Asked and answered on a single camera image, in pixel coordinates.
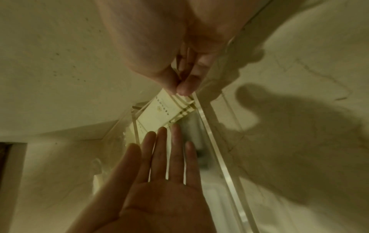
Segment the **beige wall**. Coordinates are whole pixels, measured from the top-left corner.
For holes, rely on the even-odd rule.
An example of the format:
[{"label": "beige wall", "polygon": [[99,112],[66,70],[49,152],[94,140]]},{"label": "beige wall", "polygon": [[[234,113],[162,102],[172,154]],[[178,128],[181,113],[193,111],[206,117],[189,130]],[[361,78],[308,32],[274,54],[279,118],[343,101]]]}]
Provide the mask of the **beige wall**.
[{"label": "beige wall", "polygon": [[158,90],[122,65],[93,1],[1,1],[0,141],[101,138]]}]

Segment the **skin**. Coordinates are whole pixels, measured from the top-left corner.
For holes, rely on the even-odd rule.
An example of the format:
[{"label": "skin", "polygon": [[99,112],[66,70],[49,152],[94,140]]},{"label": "skin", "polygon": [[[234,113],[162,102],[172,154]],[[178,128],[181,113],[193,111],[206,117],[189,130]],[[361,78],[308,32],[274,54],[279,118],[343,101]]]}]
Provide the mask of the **skin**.
[{"label": "skin", "polygon": [[196,149],[187,142],[184,157],[179,125],[173,125],[171,133],[168,180],[167,129],[162,127],[157,135],[149,132],[141,148],[136,144],[128,147],[106,184],[67,233],[215,233],[202,193]]},{"label": "skin", "polygon": [[[165,88],[197,90],[260,0],[96,0],[125,64]],[[179,74],[170,66],[176,59]]]}]

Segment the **hand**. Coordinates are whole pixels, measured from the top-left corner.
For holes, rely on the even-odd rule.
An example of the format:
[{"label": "hand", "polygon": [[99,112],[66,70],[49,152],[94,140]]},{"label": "hand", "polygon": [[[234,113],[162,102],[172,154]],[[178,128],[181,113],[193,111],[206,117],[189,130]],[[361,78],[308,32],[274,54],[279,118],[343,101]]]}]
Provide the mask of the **hand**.
[{"label": "hand", "polygon": [[173,125],[171,132],[168,180],[167,131],[162,127],[157,135],[146,135],[141,149],[136,144],[128,147],[109,180],[67,233],[216,232],[202,193],[195,147],[191,142],[185,145],[185,185],[179,125]]},{"label": "hand", "polygon": [[[260,0],[96,0],[129,68],[188,96]],[[176,58],[180,76],[171,68]]]}]

